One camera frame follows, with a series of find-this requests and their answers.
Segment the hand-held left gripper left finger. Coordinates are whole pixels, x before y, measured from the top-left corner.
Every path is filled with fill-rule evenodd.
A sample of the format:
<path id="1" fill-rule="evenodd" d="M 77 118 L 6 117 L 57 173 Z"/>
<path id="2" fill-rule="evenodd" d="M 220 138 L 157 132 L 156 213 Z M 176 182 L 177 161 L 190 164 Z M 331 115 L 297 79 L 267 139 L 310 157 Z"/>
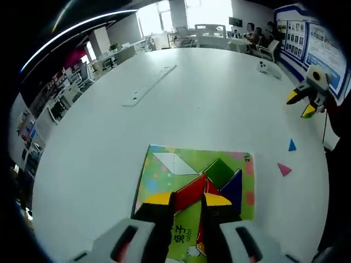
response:
<path id="1" fill-rule="evenodd" d="M 166 262 L 174 219 L 174 192 L 149 196 L 70 262 Z"/>

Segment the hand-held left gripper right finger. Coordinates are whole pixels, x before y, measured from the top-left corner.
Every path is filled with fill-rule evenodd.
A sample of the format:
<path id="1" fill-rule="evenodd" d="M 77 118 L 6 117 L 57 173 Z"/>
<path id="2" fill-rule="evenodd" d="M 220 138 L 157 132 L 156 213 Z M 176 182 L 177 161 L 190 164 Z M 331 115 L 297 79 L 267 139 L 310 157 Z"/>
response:
<path id="1" fill-rule="evenodd" d="M 223 196 L 205 193 L 201 200 L 202 241 L 208 262 L 297 262 L 254 221 L 242 220 Z"/>

